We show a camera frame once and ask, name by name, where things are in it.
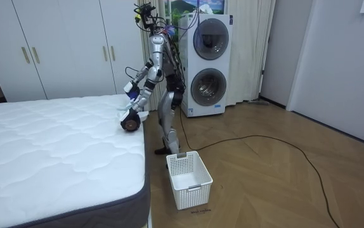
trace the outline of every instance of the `white wall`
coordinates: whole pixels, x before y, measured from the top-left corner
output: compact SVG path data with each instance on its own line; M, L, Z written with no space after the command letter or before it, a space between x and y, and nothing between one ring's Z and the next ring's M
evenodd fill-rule
M315 1L288 109L364 139L361 5Z
M261 95L287 105L313 0L276 1Z

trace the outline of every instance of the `wardrobe door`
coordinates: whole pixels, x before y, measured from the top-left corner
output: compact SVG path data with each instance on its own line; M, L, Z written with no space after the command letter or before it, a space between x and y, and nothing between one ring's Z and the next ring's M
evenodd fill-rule
M46 99L11 1L0 0L0 86L7 101Z
M124 73L125 67L140 70L144 66L141 32L137 27L134 9L137 0L100 0L106 37L110 48L114 80L118 94L123 94L123 87L130 81Z
M98 0L13 0L48 99L115 94Z

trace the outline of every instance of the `white mattress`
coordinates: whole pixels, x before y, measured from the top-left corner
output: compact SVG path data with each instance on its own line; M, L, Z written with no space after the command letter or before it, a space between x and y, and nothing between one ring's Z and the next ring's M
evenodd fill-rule
M125 95L0 104L0 227L116 201L145 182L143 128Z

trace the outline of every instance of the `plastic basket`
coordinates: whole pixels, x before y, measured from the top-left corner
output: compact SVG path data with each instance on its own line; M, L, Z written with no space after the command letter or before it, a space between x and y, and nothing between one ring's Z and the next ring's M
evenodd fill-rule
M178 210L209 202L213 179L196 151L168 155L167 163Z

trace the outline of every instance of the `washer door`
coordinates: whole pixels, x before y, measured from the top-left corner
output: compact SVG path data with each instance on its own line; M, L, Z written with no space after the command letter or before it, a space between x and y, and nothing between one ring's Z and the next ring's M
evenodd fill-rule
M224 75L216 69L208 68L199 72L192 81L190 92L196 103L202 106L217 104L226 93Z
M215 60L226 51L228 39L226 25L218 19L210 18L196 28L193 46L203 59Z

